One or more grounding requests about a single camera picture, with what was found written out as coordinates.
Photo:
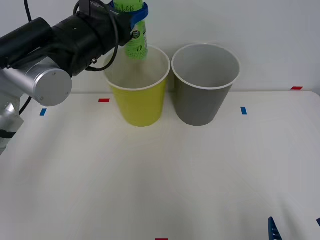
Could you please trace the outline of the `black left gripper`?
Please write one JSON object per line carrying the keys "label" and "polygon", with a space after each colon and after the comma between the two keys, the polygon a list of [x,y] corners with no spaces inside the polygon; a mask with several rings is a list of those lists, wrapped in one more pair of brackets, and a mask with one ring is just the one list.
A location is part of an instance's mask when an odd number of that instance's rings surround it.
{"label": "black left gripper", "polygon": [[[118,45],[124,47],[131,40],[131,31],[135,25],[148,16],[149,6],[144,2],[140,10],[132,11],[129,14],[116,10],[117,8],[113,0],[109,3],[109,6],[111,16],[114,18],[118,31]],[[100,19],[111,20],[107,10],[103,7],[95,9],[95,16]]]}

